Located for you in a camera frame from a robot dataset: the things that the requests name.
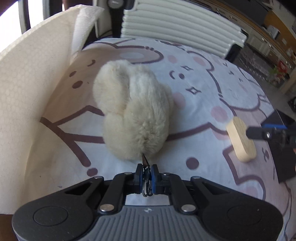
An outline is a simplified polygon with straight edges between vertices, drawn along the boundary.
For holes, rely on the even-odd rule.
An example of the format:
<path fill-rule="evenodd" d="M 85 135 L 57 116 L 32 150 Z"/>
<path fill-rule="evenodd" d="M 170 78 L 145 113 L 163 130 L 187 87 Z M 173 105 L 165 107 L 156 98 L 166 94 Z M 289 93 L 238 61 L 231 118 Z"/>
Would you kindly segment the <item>wooden oval block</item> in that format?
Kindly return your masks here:
<path fill-rule="evenodd" d="M 236 157 L 241 162 L 249 162 L 256 158 L 257 151 L 253 140 L 247 135 L 247 126 L 243 120 L 235 116 L 226 126 Z"/>

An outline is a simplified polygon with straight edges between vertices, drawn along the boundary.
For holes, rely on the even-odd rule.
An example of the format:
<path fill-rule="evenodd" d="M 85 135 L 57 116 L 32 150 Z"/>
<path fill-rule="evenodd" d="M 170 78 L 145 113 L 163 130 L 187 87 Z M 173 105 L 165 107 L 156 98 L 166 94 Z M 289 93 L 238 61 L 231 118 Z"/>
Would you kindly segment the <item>cream fluffy plush toy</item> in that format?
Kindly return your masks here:
<path fill-rule="evenodd" d="M 163 147 L 174 109 L 171 88 L 144 64 L 105 63 L 93 82 L 93 98 L 104 114 L 103 140 L 118 159 L 147 159 Z"/>

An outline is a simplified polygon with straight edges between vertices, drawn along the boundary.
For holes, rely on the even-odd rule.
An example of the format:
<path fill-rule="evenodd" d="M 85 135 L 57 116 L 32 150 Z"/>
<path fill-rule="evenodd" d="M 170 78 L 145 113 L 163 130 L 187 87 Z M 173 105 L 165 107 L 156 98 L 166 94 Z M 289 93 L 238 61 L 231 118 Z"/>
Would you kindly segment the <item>black cardboard box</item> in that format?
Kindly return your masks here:
<path fill-rule="evenodd" d="M 262 123 L 261 126 L 278 125 L 285 126 L 295 131 L 295 120 L 279 110 L 274 110 Z M 277 179 L 279 183 L 283 183 L 295 177 L 295 151 L 290 147 L 282 147 L 279 143 L 268 142 Z"/>

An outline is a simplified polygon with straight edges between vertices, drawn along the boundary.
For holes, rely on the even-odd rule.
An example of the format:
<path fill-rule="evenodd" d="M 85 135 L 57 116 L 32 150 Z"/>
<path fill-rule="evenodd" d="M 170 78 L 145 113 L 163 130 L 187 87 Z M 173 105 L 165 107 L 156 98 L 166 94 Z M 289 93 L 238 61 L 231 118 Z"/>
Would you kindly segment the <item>red green snack box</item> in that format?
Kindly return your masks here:
<path fill-rule="evenodd" d="M 290 75 L 287 72 L 286 64 L 280 60 L 277 65 L 271 70 L 269 76 L 269 83 L 276 88 L 280 88 L 287 80 Z"/>

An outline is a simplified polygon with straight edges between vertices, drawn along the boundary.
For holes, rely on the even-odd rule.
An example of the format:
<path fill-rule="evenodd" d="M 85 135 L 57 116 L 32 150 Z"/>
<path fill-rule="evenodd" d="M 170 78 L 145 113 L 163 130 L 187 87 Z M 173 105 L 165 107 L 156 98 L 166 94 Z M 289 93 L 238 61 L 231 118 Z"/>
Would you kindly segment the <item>cartoon bear bed sheet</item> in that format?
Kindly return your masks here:
<path fill-rule="evenodd" d="M 283 216 L 279 240 L 292 240 L 295 181 L 278 181 L 264 141 L 255 142 L 254 160 L 240 162 L 226 132 L 235 116 L 258 126 L 273 113 L 260 85 L 242 68 L 213 54 L 151 39 L 106 39 L 75 57 L 41 115 L 27 162 L 23 203 L 92 176 L 111 179 L 135 170 L 135 161 L 119 160 L 103 143 L 103 114 L 92 96 L 99 68 L 116 59 L 145 64 L 173 93 L 168 141 L 149 162 L 183 179 L 202 176 L 268 201 Z"/>

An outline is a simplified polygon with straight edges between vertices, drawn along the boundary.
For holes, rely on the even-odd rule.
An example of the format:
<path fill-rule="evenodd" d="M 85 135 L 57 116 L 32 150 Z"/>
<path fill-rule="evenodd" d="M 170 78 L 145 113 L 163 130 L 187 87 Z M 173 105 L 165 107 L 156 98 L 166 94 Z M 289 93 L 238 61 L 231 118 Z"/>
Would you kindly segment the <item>pack of water bottles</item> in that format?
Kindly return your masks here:
<path fill-rule="evenodd" d="M 258 52 L 250 44 L 246 44 L 237 56 L 241 68 L 251 74 L 256 80 L 268 81 L 274 64 Z"/>

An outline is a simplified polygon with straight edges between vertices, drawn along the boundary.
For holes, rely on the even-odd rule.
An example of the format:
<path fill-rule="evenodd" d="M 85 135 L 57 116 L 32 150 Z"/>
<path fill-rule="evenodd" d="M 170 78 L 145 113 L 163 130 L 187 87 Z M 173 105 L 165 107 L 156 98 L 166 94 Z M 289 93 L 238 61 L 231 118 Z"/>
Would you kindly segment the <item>cream kitchen cabinets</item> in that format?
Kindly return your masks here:
<path fill-rule="evenodd" d="M 262 35 L 266 44 L 259 50 L 272 51 L 285 61 L 289 70 L 295 68 L 295 1 L 208 1 L 213 11 L 224 15 L 247 32 L 250 28 Z"/>

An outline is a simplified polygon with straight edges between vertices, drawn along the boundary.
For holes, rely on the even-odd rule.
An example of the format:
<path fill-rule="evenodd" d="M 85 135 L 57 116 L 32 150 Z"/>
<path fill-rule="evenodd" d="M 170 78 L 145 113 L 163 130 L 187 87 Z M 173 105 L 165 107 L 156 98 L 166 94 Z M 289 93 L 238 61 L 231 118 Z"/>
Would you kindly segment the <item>cream ribbed suitcase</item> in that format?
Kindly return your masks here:
<path fill-rule="evenodd" d="M 192 1 L 107 1 L 116 37 L 186 45 L 232 62 L 248 34 Z"/>

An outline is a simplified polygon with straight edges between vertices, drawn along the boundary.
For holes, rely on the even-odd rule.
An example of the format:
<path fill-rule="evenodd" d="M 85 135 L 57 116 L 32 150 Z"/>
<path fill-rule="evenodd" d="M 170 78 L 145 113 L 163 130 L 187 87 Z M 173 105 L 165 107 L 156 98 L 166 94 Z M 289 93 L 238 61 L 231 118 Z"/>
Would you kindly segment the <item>cream quilted pillow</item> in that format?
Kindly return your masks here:
<path fill-rule="evenodd" d="M 22 34 L 1 52 L 1 213 L 21 205 L 39 120 L 103 8 L 79 4 Z"/>

